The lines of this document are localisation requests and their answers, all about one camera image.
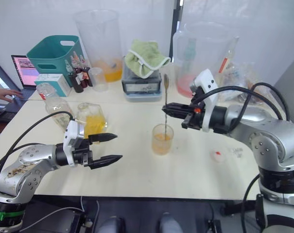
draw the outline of plastic measuring jug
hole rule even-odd
[[[219,23],[200,21],[185,24],[183,31],[173,36],[174,63],[180,66],[176,78],[177,90],[192,97],[190,83],[203,70],[215,75],[233,39],[232,31]]]
[[[119,15],[112,10],[87,10],[74,15],[92,67],[104,71],[107,82],[121,79]]]

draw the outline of teal plastic basket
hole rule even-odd
[[[70,86],[71,81],[66,70],[65,60],[70,62],[73,51],[83,55],[76,35],[51,35],[40,41],[27,57],[40,74],[63,74]]]

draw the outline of person's foot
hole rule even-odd
[[[160,233],[183,233],[179,223],[171,216],[170,213],[165,212],[160,220]]]
[[[98,229],[98,233],[124,233],[124,220],[113,216],[107,219]]]

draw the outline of green towel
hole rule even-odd
[[[155,70],[171,61],[169,57],[163,56],[158,48],[157,42],[143,42],[133,40],[131,49],[125,56],[125,63],[136,75],[146,79]]]

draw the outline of laptop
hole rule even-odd
[[[23,98],[14,96],[13,102],[6,105],[5,110],[10,113],[17,113],[27,99],[35,92],[35,80],[39,72],[26,56],[11,55],[17,74],[23,89]]]

